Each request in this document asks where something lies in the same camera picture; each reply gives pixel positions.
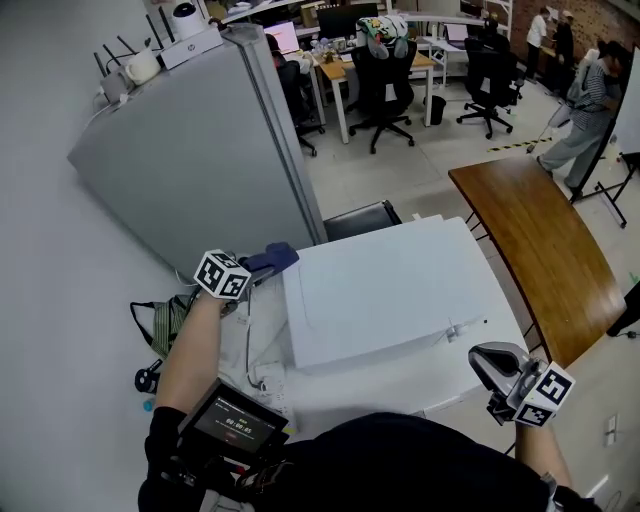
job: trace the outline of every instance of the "office chair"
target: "office chair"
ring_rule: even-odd
[[[508,53],[511,51],[511,43],[509,39],[507,39],[502,34],[498,34],[497,32],[484,34],[484,37],[481,37],[480,40],[484,43],[485,46],[488,46],[492,50],[497,51],[498,53]],[[518,100],[522,99],[522,93],[520,89],[524,85],[525,80],[525,72],[522,69],[518,69],[516,66],[513,75],[511,76],[511,91],[513,94],[511,95],[510,103],[511,105],[517,105]]]
[[[495,51],[474,39],[465,41],[465,49],[469,55],[466,87],[473,103],[465,104],[464,109],[472,108],[476,112],[459,117],[458,124],[462,124],[464,119],[483,118],[489,128],[487,139],[493,137],[492,120],[506,126],[507,133],[511,133],[513,126],[500,119],[497,107],[506,107],[511,104],[514,91],[510,86],[517,63],[515,55],[510,52]],[[488,92],[482,90],[485,78],[490,80]]]
[[[311,108],[302,96],[300,65],[295,61],[285,62],[277,68],[277,71],[284,97],[287,100],[289,113],[291,114],[291,119],[296,129],[298,141],[302,146],[311,150],[311,156],[318,156],[318,151],[316,151],[315,146],[302,137],[307,133],[315,131],[324,133],[324,128],[321,124],[302,124],[304,121],[311,119]]]
[[[393,50],[389,52],[388,59],[376,59],[366,46],[356,48],[351,52],[360,82],[360,94],[356,106],[371,117],[362,123],[350,126],[349,135],[354,136],[357,129],[375,126],[376,133],[371,140],[371,154],[376,153],[376,142],[385,129],[406,137],[409,139],[409,146],[415,146],[413,137],[395,126],[394,123],[404,121],[406,125],[411,124],[409,116],[401,116],[400,114],[413,101],[409,72],[417,48],[415,42],[409,41],[409,51],[402,59],[395,58]],[[385,101],[387,84],[393,84],[395,100]]]
[[[402,224],[400,217],[391,203],[385,200],[327,219],[324,228],[329,242],[335,242],[398,224]]]

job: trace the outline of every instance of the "striped shirt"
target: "striped shirt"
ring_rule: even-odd
[[[615,112],[604,106],[608,99],[619,98],[620,89],[616,85],[607,86],[605,77],[609,69],[602,59],[597,60],[587,71],[584,79],[586,94],[578,100],[571,113],[573,123],[588,131],[604,132]]]

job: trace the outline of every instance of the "gray pants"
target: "gray pants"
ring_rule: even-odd
[[[604,131],[583,130],[574,124],[566,139],[540,155],[540,164],[547,171],[553,171],[575,158],[576,161],[569,175],[564,179],[564,183],[567,187],[576,188],[587,173],[603,137]]]

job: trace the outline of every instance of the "green bag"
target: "green bag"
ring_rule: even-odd
[[[131,302],[129,310],[133,320],[140,329],[144,340],[162,359],[166,359],[173,342],[182,328],[184,319],[189,313],[194,295],[175,295],[167,302]],[[136,317],[136,307],[154,310],[153,336],[140,325]]]

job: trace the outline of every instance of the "refrigerator door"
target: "refrigerator door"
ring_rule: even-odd
[[[298,136],[289,114],[287,101],[273,66],[264,30],[258,25],[233,24],[223,34],[237,44],[247,63],[256,93],[277,141],[291,187],[296,191],[300,210],[316,243],[327,241],[324,224],[313,187],[307,174]]]
[[[283,135],[291,120],[269,116],[255,80],[242,47],[226,41],[98,116],[69,154],[87,186],[184,276],[209,249],[323,241],[297,140],[288,147]]]

